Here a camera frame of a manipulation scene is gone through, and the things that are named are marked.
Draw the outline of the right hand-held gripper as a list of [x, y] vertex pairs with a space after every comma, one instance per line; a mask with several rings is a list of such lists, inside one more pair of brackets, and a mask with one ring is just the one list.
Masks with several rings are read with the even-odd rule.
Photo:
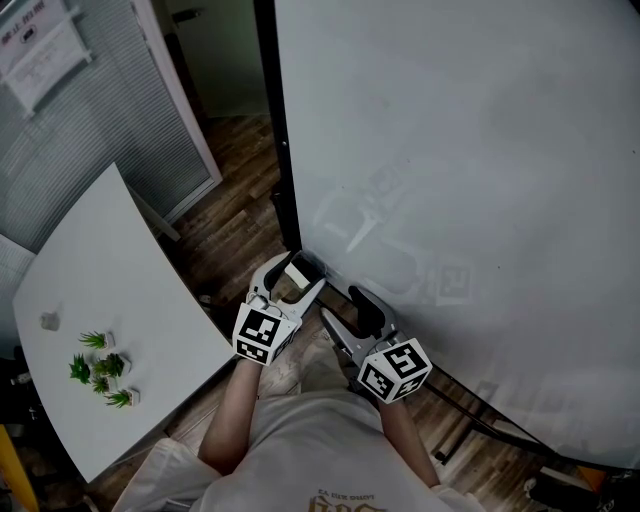
[[[394, 310], [377, 295], [360, 286], [348, 288], [357, 309], [357, 327], [364, 337], [386, 340], [398, 332]], [[364, 358], [369, 339], [363, 338], [332, 310], [320, 308], [321, 321], [331, 339], [351, 358]], [[391, 404], [418, 390], [433, 369], [416, 338], [376, 349], [360, 367], [357, 382], [376, 399]]]

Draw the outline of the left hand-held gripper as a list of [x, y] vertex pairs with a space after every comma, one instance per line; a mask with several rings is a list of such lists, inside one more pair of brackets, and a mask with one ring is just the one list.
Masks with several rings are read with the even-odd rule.
[[[298, 290], [293, 299], [271, 300], [282, 273]], [[293, 341], [302, 317], [326, 284], [326, 266], [300, 251], [278, 254], [254, 272], [240, 305], [232, 334], [235, 354], [262, 366], [271, 365]]]

